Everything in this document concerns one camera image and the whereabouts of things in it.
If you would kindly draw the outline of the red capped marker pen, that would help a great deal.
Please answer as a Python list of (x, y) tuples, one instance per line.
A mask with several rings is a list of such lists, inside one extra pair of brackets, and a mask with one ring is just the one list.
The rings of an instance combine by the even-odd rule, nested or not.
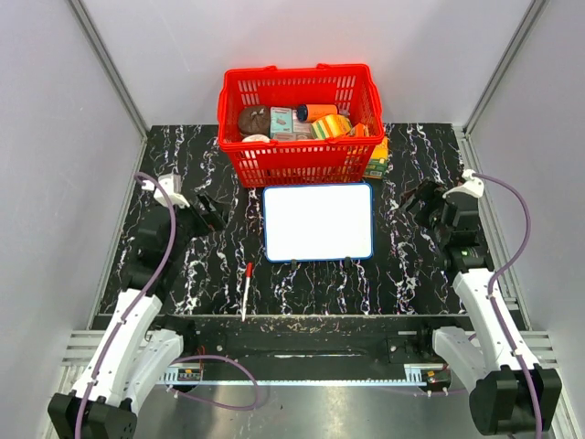
[(241, 321), (245, 322), (246, 315), (247, 315), (247, 304), (249, 298), (249, 291), (250, 291), (250, 281), (253, 271), (253, 263), (248, 262), (246, 266), (245, 272), (245, 283), (244, 283), (244, 290), (242, 294), (242, 302), (241, 302)]

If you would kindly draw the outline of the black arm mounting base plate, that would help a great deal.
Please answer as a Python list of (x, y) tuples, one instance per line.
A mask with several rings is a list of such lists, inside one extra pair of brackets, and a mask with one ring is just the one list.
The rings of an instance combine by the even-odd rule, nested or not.
[(275, 364), (439, 364), (431, 332), (471, 329), (466, 316), (190, 316), (198, 345), (208, 354), (253, 368)]

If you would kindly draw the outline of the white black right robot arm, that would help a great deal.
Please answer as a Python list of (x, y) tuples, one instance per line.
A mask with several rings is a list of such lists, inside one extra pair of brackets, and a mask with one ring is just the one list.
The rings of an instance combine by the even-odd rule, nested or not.
[(505, 304), (488, 247), (480, 242), (479, 200), (484, 182), (474, 174), (446, 188), (425, 179), (404, 193), (400, 207), (418, 207), (416, 223), (432, 236), (450, 286), (463, 302), (474, 334), (439, 327), (417, 337), (419, 357), (443, 358), (469, 394), (473, 423), (484, 436), (550, 429), (562, 383), (540, 365)]

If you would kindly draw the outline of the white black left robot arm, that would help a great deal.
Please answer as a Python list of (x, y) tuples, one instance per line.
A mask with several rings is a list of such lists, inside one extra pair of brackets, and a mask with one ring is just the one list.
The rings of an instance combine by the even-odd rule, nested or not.
[(55, 393), (48, 416), (59, 438), (131, 438), (148, 395), (173, 360), (198, 349), (193, 322), (160, 311), (196, 238), (223, 230), (228, 215), (205, 194), (181, 193), (181, 178), (138, 173), (155, 204), (139, 222), (122, 290), (98, 347), (71, 390)]

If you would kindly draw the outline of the blue framed whiteboard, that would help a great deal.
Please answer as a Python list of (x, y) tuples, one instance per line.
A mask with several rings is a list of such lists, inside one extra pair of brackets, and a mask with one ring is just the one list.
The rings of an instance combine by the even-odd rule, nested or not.
[(366, 260), (374, 254), (368, 183), (266, 187), (262, 206), (269, 262)]

